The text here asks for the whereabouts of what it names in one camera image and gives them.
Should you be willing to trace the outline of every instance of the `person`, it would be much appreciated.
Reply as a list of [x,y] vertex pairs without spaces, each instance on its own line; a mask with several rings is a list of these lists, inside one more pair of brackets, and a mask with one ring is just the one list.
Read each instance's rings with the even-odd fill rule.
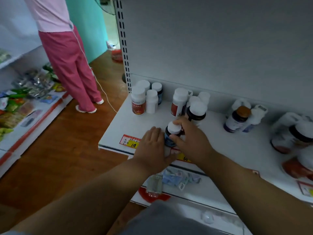
[[[186,118],[174,122],[182,125],[186,138],[184,141],[176,135],[170,138],[212,179],[252,234],[312,233],[312,208],[218,153],[206,135]],[[175,159],[175,155],[164,157],[164,133],[152,127],[143,136],[132,159],[45,206],[13,227],[11,232],[106,234],[143,182]],[[223,234],[180,216],[165,202],[152,203],[121,232],[127,235],[191,233]]]
[[24,0],[36,21],[39,37],[51,66],[68,93],[78,101],[76,110],[95,113],[100,92],[65,0]]

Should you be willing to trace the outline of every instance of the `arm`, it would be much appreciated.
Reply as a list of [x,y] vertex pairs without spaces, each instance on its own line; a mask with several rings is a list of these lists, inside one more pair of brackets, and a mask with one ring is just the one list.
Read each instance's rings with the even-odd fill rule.
[[312,233],[313,209],[216,152],[206,135],[187,119],[175,123],[182,125],[186,139],[170,138],[212,179],[254,235]]
[[152,127],[134,158],[45,206],[12,230],[32,235],[106,234],[144,181],[174,160],[174,156],[164,157],[164,134]]

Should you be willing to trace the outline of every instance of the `left hand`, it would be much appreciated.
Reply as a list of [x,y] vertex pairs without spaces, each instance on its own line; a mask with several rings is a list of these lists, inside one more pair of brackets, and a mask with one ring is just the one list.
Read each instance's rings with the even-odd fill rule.
[[160,128],[152,127],[141,139],[133,159],[154,175],[175,161],[176,155],[164,156],[164,133]]

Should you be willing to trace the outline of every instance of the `hand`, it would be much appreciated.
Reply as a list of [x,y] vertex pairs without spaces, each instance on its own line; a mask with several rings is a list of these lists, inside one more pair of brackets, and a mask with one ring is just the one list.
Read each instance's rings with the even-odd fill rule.
[[164,156],[164,133],[152,127],[141,139],[133,159],[148,170],[149,175],[154,175],[175,161],[176,155]]
[[170,139],[176,143],[186,158],[200,166],[208,161],[210,155],[215,154],[216,151],[212,148],[206,135],[188,119],[182,117],[173,123],[180,124],[185,131],[185,141],[175,134],[171,134]]

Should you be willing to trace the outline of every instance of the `forearm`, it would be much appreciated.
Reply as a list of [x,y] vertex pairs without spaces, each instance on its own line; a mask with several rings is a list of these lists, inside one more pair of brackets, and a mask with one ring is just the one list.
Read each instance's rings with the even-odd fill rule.
[[133,159],[52,202],[12,230],[32,235],[106,234],[149,173]]
[[219,153],[212,159],[201,169],[254,235],[312,231],[313,210],[308,205]]

